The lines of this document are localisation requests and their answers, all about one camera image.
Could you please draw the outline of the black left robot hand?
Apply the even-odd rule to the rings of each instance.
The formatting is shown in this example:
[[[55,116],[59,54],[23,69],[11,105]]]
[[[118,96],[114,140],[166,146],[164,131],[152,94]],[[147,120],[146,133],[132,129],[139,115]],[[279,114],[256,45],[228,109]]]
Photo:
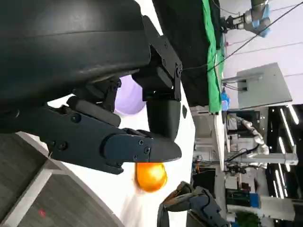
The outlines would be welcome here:
[[[134,0],[3,0],[0,131],[26,132],[49,157],[111,174],[181,158],[182,63]],[[143,90],[149,130],[120,128],[121,78]]]

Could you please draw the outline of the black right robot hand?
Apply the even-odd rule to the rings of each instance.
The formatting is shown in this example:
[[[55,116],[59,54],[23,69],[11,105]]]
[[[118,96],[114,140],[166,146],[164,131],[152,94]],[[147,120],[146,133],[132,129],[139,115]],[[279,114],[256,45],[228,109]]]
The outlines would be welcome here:
[[[182,212],[201,227],[228,227],[229,223],[221,217],[220,206],[205,188],[193,186],[182,181],[159,205],[158,227],[169,227],[169,212]]]

